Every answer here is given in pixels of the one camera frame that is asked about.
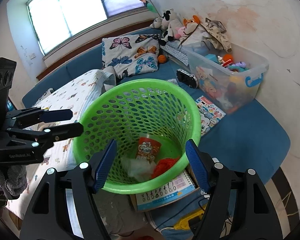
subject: orange butterfly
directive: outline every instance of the orange butterfly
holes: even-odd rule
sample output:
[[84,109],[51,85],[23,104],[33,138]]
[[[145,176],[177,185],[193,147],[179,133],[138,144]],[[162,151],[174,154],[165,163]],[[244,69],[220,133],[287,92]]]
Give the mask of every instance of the orange butterfly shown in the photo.
[[148,50],[148,47],[147,47],[147,49],[145,49],[144,47],[140,47],[137,49],[137,54],[134,56],[134,58],[140,57],[141,55],[146,54],[146,53],[156,54],[156,52],[157,52],[156,46],[151,46],[149,50]]

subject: transparent storage box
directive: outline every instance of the transparent storage box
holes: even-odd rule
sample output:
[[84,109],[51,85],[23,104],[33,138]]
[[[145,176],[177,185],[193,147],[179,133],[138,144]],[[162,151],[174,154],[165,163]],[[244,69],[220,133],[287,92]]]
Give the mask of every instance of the transparent storage box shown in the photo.
[[209,41],[182,47],[187,52],[191,74],[198,79],[199,88],[228,114],[255,98],[264,72],[269,68],[266,58],[236,44],[231,45],[234,62],[245,62],[249,70],[232,72],[206,58],[208,54],[226,54],[224,50],[215,49]]

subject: red object on floor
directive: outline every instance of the red object on floor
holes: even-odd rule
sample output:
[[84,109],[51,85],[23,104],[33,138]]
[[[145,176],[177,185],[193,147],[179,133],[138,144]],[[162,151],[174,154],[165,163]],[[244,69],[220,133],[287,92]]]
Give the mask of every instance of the red object on floor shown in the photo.
[[137,240],[154,240],[152,236],[140,236]]
[[179,158],[176,159],[166,158],[166,159],[159,160],[157,166],[155,167],[151,175],[151,178],[154,179],[160,176],[161,174],[164,174],[168,169],[170,169],[173,165],[175,165],[178,160]]

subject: yellow power strip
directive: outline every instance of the yellow power strip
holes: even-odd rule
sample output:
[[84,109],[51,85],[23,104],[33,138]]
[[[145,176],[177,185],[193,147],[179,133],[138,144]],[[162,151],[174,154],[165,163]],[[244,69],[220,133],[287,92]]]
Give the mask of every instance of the yellow power strip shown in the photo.
[[195,217],[199,217],[202,219],[204,211],[201,208],[198,208],[189,214],[186,214],[185,216],[181,217],[178,222],[173,226],[175,230],[190,230],[189,227],[189,220]]

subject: workbook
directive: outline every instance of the workbook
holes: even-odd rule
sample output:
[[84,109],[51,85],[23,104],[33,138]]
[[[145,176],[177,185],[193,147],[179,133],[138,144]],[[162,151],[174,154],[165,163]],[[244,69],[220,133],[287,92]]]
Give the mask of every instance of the workbook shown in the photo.
[[136,194],[137,210],[148,211],[175,202],[196,190],[186,170],[173,180],[154,190]]
[[226,113],[204,96],[199,97],[195,102],[201,115],[201,136],[203,136],[225,117]]

